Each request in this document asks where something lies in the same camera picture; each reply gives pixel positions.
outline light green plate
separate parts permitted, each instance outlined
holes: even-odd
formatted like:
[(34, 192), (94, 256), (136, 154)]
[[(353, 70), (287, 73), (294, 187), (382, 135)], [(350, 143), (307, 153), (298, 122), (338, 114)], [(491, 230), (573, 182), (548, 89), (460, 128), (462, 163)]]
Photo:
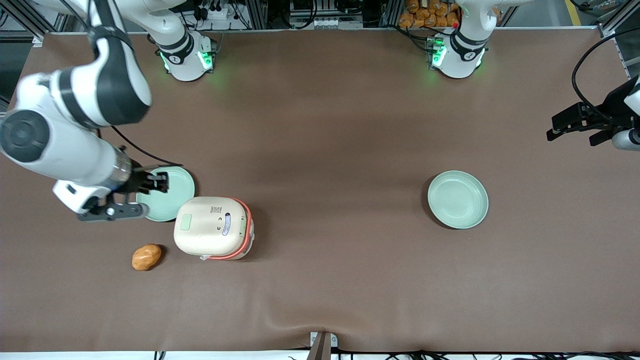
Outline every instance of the light green plate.
[(480, 224), (489, 211), (484, 186), (466, 172), (443, 172), (429, 185), (429, 207), (443, 224), (468, 229)]
[(181, 167), (159, 167), (150, 171), (169, 175), (169, 190), (166, 193), (151, 191), (149, 194), (137, 193), (136, 201), (149, 207), (147, 219), (153, 221), (169, 221), (178, 216), (178, 210), (196, 192), (191, 174)]

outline plate rim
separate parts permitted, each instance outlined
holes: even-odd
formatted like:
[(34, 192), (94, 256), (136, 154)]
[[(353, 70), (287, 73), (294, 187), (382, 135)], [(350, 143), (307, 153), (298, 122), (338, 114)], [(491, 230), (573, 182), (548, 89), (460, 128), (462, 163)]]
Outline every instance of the plate rim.
[[(178, 176), (184, 176), (184, 177), (187, 177), (188, 179), (191, 179), (191, 182), (193, 183), (193, 187), (192, 187), (193, 194), (191, 195), (191, 197), (189, 199), (192, 199), (195, 196), (195, 191), (196, 191), (195, 180), (193, 179), (193, 176), (191, 175), (191, 173), (189, 173), (187, 171), (187, 169), (185, 169), (183, 167), (177, 167), (175, 165), (170, 165), (170, 166), (166, 166), (166, 167), (157, 167), (157, 168), (151, 170), (150, 173), (154, 174), (154, 175), (157, 175), (157, 173), (159, 171), (164, 171), (164, 170), (169, 170), (169, 172), (172, 172), (173, 174), (176, 174)], [(142, 197), (143, 195), (145, 195), (145, 194), (137, 193), (136, 194), (136, 202), (138, 202), (140, 204), (144, 204), (143, 202), (140, 201), (140, 198), (139, 198), (139, 197)], [(165, 221), (171, 221), (171, 220), (175, 219), (175, 217), (170, 218), (168, 220), (162, 220), (162, 218), (157, 218), (157, 217), (152, 218), (152, 217), (149, 216), (150, 213), (151, 213), (151, 211), (149, 211), (149, 213), (147, 213), (145, 215), (145, 218), (147, 218), (147, 219), (149, 219), (151, 221), (155, 221), (155, 222), (165, 222)]]
[[(479, 187), (477, 187), (477, 189), (480, 190), (480, 198), (481, 199), (486, 199), (486, 206), (485, 206), (485, 209), (483, 211), (482, 216), (479, 217), (479, 220), (477, 222), (473, 222), (469, 226), (463, 226), (463, 227), (454, 226), (454, 225), (452, 225), (450, 223), (447, 223), (446, 221), (442, 220), (440, 218), (440, 216), (438, 216), (438, 213), (436, 211), (433, 211), (433, 206), (432, 206), (432, 203), (431, 203), (431, 195), (433, 194), (435, 183), (438, 180), (442, 179), (443, 177), (445, 177), (447, 175), (452, 175), (452, 174), (464, 174), (465, 176), (469, 176), (472, 179), (475, 179), (476, 182), (480, 185)], [(451, 227), (453, 229), (464, 230), (464, 229), (470, 229), (470, 228), (472, 228), (474, 226), (477, 226), (484, 220), (484, 218), (486, 218), (486, 215), (489, 212), (489, 194), (486, 192), (486, 188), (484, 187), (484, 184), (480, 180), (478, 180), (477, 177), (469, 174), (468, 172), (464, 172), (464, 171), (461, 171), (461, 170), (448, 170), (448, 171), (445, 171), (445, 172), (441, 172), (436, 177), (434, 177), (433, 180), (431, 180), (431, 183), (429, 183), (429, 189), (427, 190), (427, 202), (429, 204), (429, 209), (431, 210), (431, 213), (433, 214), (433, 216), (435, 216), (441, 223), (443, 223), (446, 226), (449, 226), (449, 227)]]

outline black cable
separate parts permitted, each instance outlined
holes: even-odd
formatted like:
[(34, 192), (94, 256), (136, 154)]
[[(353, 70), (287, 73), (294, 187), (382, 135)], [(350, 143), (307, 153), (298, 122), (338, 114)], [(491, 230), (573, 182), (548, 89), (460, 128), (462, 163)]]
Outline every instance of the black cable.
[[(394, 28), (394, 29), (398, 30), (401, 34), (403, 34), (403, 35), (404, 35), (404, 36), (406, 36), (406, 37), (413, 37), (413, 38), (414, 38), (414, 39), (416, 39), (416, 40), (427, 40), (427, 38), (426, 38), (426, 37), (419, 37), (419, 36), (417, 36), (417, 35), (409, 34), (409, 31), (405, 31), (405, 30), (403, 30), (403, 29), (402, 29), (401, 27), (399, 27), (398, 25), (389, 24), (389, 25), (384, 25), (384, 26), (383, 26), (383, 28)], [(428, 27), (428, 26), (423, 26), (423, 27), (422, 27), (422, 29), (428, 29), (428, 30), (431, 30), (431, 31), (433, 31), (433, 32), (435, 32), (435, 33), (445, 35), (445, 36), (447, 36), (447, 37), (449, 37), (449, 36), (451, 36), (451, 35), (453, 35), (453, 34), (454, 34), (454, 33), (447, 34), (447, 33), (444, 33), (444, 32), (442, 32), (442, 31), (438, 30), (438, 29), (430, 28), (430, 27)]]
[(0, 28), (6, 24), (6, 21), (9, 19), (9, 13), (4, 12), (4, 10), (0, 9), (0, 20), (2, 20), (2, 24), (0, 24)]
[(411, 42), (413, 42), (413, 44), (420, 50), (424, 51), (425, 53), (432, 53), (432, 50), (427, 49), (426, 47), (423, 47), (422, 45), (420, 45), (420, 43), (418, 43), (418, 40), (414, 39), (413, 36), (409, 36), (409, 39), (411, 39)]
[(74, 16), (78, 19), (78, 21), (82, 24), (82, 26), (84, 26), (84, 30), (88, 31), (89, 30), (89, 25), (87, 24), (87, 22), (84, 21), (84, 19), (80, 16), (80, 14), (78, 14), (78, 12), (75, 9), (73, 9), (73, 7), (71, 7), (71, 5), (69, 5), (67, 0), (60, 0), (60, 2), (62, 3), (62, 5), (65, 6), (65, 8), (69, 9), (69, 11), (72, 14), (74, 14)]
[(571, 4), (573, 4), (576, 8), (578, 8), (578, 10), (580, 11), (590, 11), (593, 10), (592, 7), (589, 6), (589, 4), (587, 4), (587, 2), (584, 2), (582, 4), (578, 4), (575, 2), (575, 0), (569, 0), (569, 2)]
[(602, 39), (600, 39), (600, 41), (598, 41), (594, 46), (591, 46), (589, 48), (589, 50), (587, 50), (586, 53), (584, 53), (584, 55), (582, 55), (582, 57), (580, 58), (580, 60), (578, 61), (578, 63), (575, 65), (575, 68), (573, 69), (573, 73), (571, 74), (571, 85), (573, 86), (573, 91), (575, 91), (575, 93), (578, 95), (578, 97), (580, 98), (580, 100), (582, 100), (582, 102), (589, 108), (591, 109), (591, 111), (593, 111), (594, 113), (598, 114), (599, 116), (605, 118), (605, 119), (609, 119), (612, 120), (612, 118), (610, 116), (604, 115), (600, 110), (598, 110), (598, 108), (596, 106), (594, 106), (591, 101), (587, 100), (587, 98), (582, 94), (582, 92), (580, 91), (580, 89), (578, 88), (578, 84), (575, 81), (575, 76), (578, 73), (578, 69), (580, 69), (580, 66), (582, 65), (582, 63), (584, 62), (584, 60), (587, 58), (587, 56), (589, 56), (589, 54), (591, 54), (598, 46), (606, 43), (607, 41), (618, 37), (620, 35), (624, 35), (626, 33), (630, 33), (631, 31), (636, 31), (636, 30), (640, 30), (640, 26), (636, 27), (636, 28), (632, 28), (632, 29), (628, 29), (625, 31), (621, 31), (619, 33), (616, 34), (612, 34), (609, 35), (608, 37), (603, 37)]
[(187, 19), (184, 17), (184, 13), (182, 12), (182, 10), (180, 11), (180, 16), (182, 16), (182, 21), (184, 21), (184, 25), (189, 28), (190, 26), (193, 26), (193, 29), (196, 29), (196, 26), (191, 22), (191, 21), (187, 21)]
[(362, 1), (362, 4), (358, 8), (355, 8), (355, 9), (345, 8), (345, 7), (340, 6), (340, 0), (333, 0), (333, 6), (339, 12), (345, 13), (347, 15), (354, 15), (354, 14), (357, 14), (357, 13), (361, 13), (362, 10), (364, 10), (364, 1)]
[(231, 4), (231, 7), (233, 7), (234, 11), (238, 15), (238, 19), (240, 19), (240, 22), (242, 22), (242, 25), (244, 25), (247, 30), (250, 30), (251, 26), (249, 26), (249, 22), (244, 18), (244, 15), (242, 14), (242, 12), (240, 12), (236, 0), (230, 0), (229, 4)]
[(282, 4), (281, 4), (282, 8), (280, 9), (280, 20), (282, 20), (282, 22), (285, 24), (285, 26), (287, 26), (289, 29), (302, 30), (302, 29), (306, 28), (307, 26), (311, 25), (311, 23), (316, 18), (316, 15), (318, 14), (318, 5), (316, 3), (316, 0), (311, 0), (311, 11), (309, 11), (309, 19), (307, 20), (307, 22), (304, 25), (302, 25), (302, 26), (300, 26), (298, 28), (295, 25), (292, 25), (284, 17), (284, 13), (285, 12), (283, 10), (285, 10), (288, 7), (287, 6), (288, 3), (289, 3), (289, 0), (282, 0)]
[(133, 143), (131, 140), (129, 140), (126, 136), (124, 136), (123, 133), (120, 132), (120, 130), (118, 130), (118, 128), (116, 128), (115, 126), (111, 126), (111, 128), (113, 129), (113, 131), (115, 131), (118, 135), (120, 135), (120, 137), (126, 141), (129, 145), (133, 146), (134, 149), (136, 149), (137, 151), (142, 152), (144, 155), (147, 155), (149, 158), (155, 159), (157, 161), (163, 162), (167, 165), (172, 165), (174, 167), (181, 167), (182, 164), (178, 164), (178, 163), (174, 163), (172, 161), (168, 161), (162, 158), (157, 157), (156, 155), (151, 154), (150, 152), (145, 151), (144, 149), (142, 149), (141, 147), (137, 146), (135, 143)]

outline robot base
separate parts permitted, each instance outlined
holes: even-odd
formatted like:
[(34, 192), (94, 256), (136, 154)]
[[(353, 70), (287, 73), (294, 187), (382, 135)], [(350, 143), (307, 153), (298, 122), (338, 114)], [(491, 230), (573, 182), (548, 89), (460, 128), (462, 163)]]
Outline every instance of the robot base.
[(450, 36), (438, 34), (429, 39), (432, 40), (428, 42), (428, 48), (434, 50), (432, 54), (428, 55), (429, 66), (432, 69), (439, 70), (442, 74), (450, 78), (466, 78), (473, 74), (474, 70), (476, 70), (482, 62), (484, 49), (477, 56), (475, 53), (469, 53), (473, 58), (471, 61), (465, 61), (462, 60), (458, 53), (452, 50)]
[(180, 81), (194, 81), (205, 73), (213, 73), (218, 51), (217, 43), (211, 38), (197, 31), (190, 31), (189, 34), (194, 40), (193, 50), (181, 64), (174, 64), (161, 54), (167, 74), (173, 75)]

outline yellow floor line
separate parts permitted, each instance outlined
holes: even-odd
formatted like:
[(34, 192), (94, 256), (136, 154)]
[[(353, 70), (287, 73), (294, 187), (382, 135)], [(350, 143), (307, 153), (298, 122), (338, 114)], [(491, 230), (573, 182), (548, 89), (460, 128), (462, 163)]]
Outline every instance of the yellow floor line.
[(571, 4), (571, 1), (564, 0), (566, 5), (566, 9), (569, 11), (569, 17), (571, 18), (571, 23), (573, 26), (582, 26), (580, 22), (580, 17), (578, 17), (578, 11), (575, 9), (575, 5)]

